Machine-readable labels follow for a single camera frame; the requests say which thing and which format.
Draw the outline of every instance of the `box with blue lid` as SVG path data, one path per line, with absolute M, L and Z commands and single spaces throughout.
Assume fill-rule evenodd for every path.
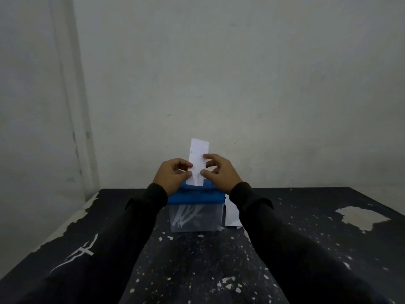
M 221 230 L 224 203 L 225 194 L 211 181 L 205 179 L 203 186 L 190 186 L 183 182 L 167 201 L 171 231 Z

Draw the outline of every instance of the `person's right hand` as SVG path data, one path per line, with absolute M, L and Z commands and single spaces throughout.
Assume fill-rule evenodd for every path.
M 201 170 L 201 175 L 212 183 L 225 194 L 230 194 L 230 191 L 235 185 L 242 182 L 235 168 L 228 159 L 222 158 L 215 153 L 207 153 L 203 155 L 205 159 L 211 159 L 207 162 L 207 167 L 216 166 L 210 172 L 206 169 Z

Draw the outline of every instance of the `paper on table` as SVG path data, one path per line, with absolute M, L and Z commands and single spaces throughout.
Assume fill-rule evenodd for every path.
M 242 226 L 239 220 L 239 210 L 236 205 L 230 201 L 229 195 L 225 195 L 225 226 Z
M 200 171 L 205 169 L 207 160 L 203 158 L 203 154 L 208 153 L 209 142 L 199 140 L 197 138 L 191 139 L 190 157 L 189 161 L 193 164 L 193 167 L 189 169 L 193 173 L 186 184 L 192 186 L 202 186 L 204 184 L 204 177 L 201 176 Z

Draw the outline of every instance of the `transparent bin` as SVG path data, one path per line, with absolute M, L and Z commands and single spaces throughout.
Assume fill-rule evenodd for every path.
M 173 233 L 221 230 L 224 204 L 169 205 Z

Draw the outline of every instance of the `person's left arm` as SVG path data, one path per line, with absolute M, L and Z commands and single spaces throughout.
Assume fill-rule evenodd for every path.
M 118 303 L 158 212 L 190 178 L 190 167 L 179 158 L 162 163 L 142 197 L 131 199 L 108 229 L 89 239 L 18 303 Z

